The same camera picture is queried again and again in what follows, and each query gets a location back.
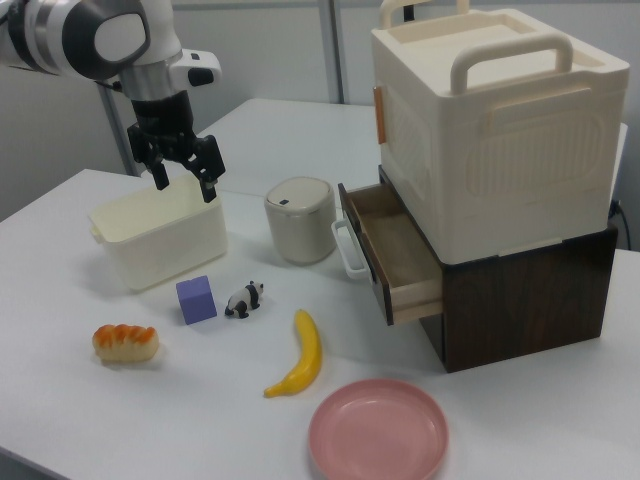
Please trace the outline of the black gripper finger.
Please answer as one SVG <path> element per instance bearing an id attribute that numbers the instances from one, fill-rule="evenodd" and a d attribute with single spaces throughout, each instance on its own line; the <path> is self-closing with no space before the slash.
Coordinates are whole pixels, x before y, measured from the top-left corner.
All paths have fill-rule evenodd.
<path id="1" fill-rule="evenodd" d="M 169 178 L 163 165 L 159 139 L 145 133 L 138 124 L 130 126 L 127 135 L 134 161 L 143 164 L 151 173 L 158 190 L 164 190 L 169 185 Z"/>
<path id="2" fill-rule="evenodd" d="M 224 161 L 218 142 L 213 135 L 191 138 L 187 141 L 187 154 L 183 166 L 199 181 L 205 203 L 216 197 L 216 184 L 224 174 Z"/>

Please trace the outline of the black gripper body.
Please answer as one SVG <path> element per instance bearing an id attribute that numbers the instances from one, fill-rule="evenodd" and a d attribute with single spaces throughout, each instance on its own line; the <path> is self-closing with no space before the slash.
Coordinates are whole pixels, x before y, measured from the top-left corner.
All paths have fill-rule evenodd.
<path id="1" fill-rule="evenodd" d="M 137 122 L 129 127 L 129 141 L 137 148 L 143 141 L 162 150 L 190 150 L 195 134 L 189 95 L 181 91 L 161 100 L 133 100 Z"/>

